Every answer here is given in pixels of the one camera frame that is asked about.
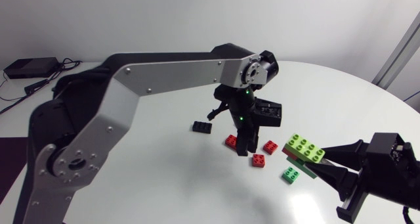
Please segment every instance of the cable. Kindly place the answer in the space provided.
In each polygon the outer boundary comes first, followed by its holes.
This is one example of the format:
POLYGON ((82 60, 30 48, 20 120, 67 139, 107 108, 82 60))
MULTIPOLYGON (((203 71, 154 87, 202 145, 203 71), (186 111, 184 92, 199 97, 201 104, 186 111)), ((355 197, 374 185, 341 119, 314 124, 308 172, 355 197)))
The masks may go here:
POLYGON ((404 216, 404 221, 406 221, 406 224, 414 224, 413 221, 408 216, 408 207, 404 206, 402 209, 402 215, 404 216))
POLYGON ((404 100, 403 102, 405 102, 405 101, 407 101, 408 99, 410 99, 410 98, 412 98, 412 97, 416 96, 418 93, 420 93, 420 91, 418 91, 418 92, 416 92, 415 94, 413 94, 412 96, 408 97, 408 98, 407 98, 406 100, 404 100))
MULTIPOLYGON (((16 102, 14 102, 12 105, 10 105, 10 106, 8 106, 8 107, 6 107, 6 108, 2 109, 2 110, 0 111, 0 115, 1 115, 1 114, 3 114, 3 113, 5 113, 6 111, 10 110, 11 108, 13 108, 14 106, 16 106, 17 104, 21 103, 22 101, 24 101, 24 100, 25 100, 25 99, 27 99, 28 97, 32 96, 33 94, 35 94, 36 92, 38 92, 38 91, 39 91, 39 90, 41 90, 42 88, 44 88, 44 86, 46 86, 46 85, 47 85, 47 84, 49 84, 52 80, 54 80, 54 79, 56 79, 58 76, 60 76, 60 74, 61 74, 62 72, 64 72, 64 71, 68 71, 68 70, 73 70, 74 68, 78 67, 78 66, 80 65, 80 63, 82 63, 82 61, 81 61, 81 60, 72 60, 72 59, 70 59, 70 58, 65 58, 65 59, 61 62, 59 69, 58 69, 58 70, 56 70, 54 73, 52 73, 52 75, 50 76, 50 78, 48 78, 48 80, 47 80, 47 81, 45 81, 45 83, 43 83, 42 85, 40 85, 38 88, 34 89, 34 90, 33 90, 33 92, 31 92, 30 94, 27 94, 27 95, 25 95, 25 96, 23 96, 23 97, 18 97, 18 98, 15 98, 15 99, 4 99, 4 98, 0 97, 0 99, 1 99, 1 100, 4 100, 4 101, 15 101, 15 100, 17 100, 17 101, 16 101, 16 102), (67 65, 67 64, 74 64, 74 65, 73 65, 73 66, 71 66, 71 67, 66 68, 66 65, 67 65)), ((4 77, 5 81, 4 81, 3 83, 1 83, 0 87, 1 87, 1 86, 2 86, 2 85, 6 82, 6 81, 8 81, 8 80, 6 79, 6 77, 5 77, 5 73, 4 73, 4 72, 3 72, 3 77, 4 77)))
POLYGON ((3 86, 3 84, 8 81, 6 76, 5 76, 5 72, 3 72, 3 78, 5 79, 3 82, 1 82, 0 87, 3 86))

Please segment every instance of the dark green lego brick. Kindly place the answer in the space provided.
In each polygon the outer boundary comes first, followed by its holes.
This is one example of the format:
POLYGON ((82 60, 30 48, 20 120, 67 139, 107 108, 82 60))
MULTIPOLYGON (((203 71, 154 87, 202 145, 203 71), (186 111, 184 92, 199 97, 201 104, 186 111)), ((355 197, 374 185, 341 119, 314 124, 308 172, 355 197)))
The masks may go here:
POLYGON ((299 172, 289 167, 282 175, 282 177, 289 183, 293 183, 299 176, 299 172))
POLYGON ((295 165, 297 168, 299 168, 301 171, 305 172, 307 175, 309 175, 311 178, 315 179, 317 178, 317 175, 313 173, 309 168, 307 168, 304 164, 304 161, 300 160, 299 158, 297 160, 292 159, 291 157, 286 158, 287 161, 295 165))
POLYGON ((325 152, 298 134, 292 135, 284 147, 305 162, 319 163, 325 152))

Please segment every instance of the robotic arm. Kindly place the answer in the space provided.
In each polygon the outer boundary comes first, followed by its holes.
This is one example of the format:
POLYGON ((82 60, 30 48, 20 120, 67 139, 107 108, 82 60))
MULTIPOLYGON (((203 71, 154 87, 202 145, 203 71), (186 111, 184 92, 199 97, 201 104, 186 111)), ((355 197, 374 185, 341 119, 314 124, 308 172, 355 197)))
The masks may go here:
POLYGON ((305 163, 316 175, 338 191, 342 207, 337 215, 354 223, 360 208, 370 193, 420 210, 420 162, 415 159, 413 148, 397 133, 375 133, 370 143, 359 140, 352 145, 323 148, 324 161, 305 163), (327 162, 331 160, 347 168, 327 162))
POLYGON ((95 178, 146 95, 221 83, 215 98, 222 103, 209 119, 229 109, 238 155, 255 152, 259 126, 280 126, 282 108, 253 92, 277 73, 272 53, 225 44, 210 53, 116 54, 61 78, 54 99, 30 118, 28 170, 13 223, 61 223, 75 191, 95 178))

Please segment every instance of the black device box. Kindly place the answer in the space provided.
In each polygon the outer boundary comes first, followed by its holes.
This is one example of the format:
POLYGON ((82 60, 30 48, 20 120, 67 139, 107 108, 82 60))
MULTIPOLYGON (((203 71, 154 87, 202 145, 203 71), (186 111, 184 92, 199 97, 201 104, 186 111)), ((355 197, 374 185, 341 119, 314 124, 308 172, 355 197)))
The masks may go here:
POLYGON ((47 78, 54 73, 60 64, 55 57, 18 59, 5 68, 11 79, 47 78))

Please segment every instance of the white table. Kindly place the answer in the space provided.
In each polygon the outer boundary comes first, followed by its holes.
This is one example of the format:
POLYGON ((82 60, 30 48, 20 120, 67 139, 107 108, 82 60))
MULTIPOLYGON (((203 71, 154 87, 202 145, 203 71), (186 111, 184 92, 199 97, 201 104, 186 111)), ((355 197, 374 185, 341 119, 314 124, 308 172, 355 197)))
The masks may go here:
MULTIPOLYGON (((99 63, 84 63, 76 71, 99 63)), ((337 217, 337 191, 301 173, 288 185, 281 175, 286 155, 262 151, 299 133, 320 147, 370 142, 375 132, 398 132, 420 159, 420 115, 390 93, 323 66, 279 62, 280 73, 255 95, 283 104, 282 126, 262 127, 258 154, 265 168, 251 167, 223 142, 236 133, 228 112, 210 135, 191 132, 194 120, 219 105, 217 85, 142 97, 126 136, 88 187, 76 192, 67 224, 82 223, 345 223, 337 217)), ((0 95, 23 93, 36 79, 13 80, 0 95)), ((51 99, 52 85, 0 116, 0 137, 24 137, 32 110, 51 99)), ((26 169, 0 205, 0 223, 11 223, 26 169)), ((420 213, 411 210, 415 223, 420 213)), ((403 223, 402 206, 369 195, 356 223, 403 223)))

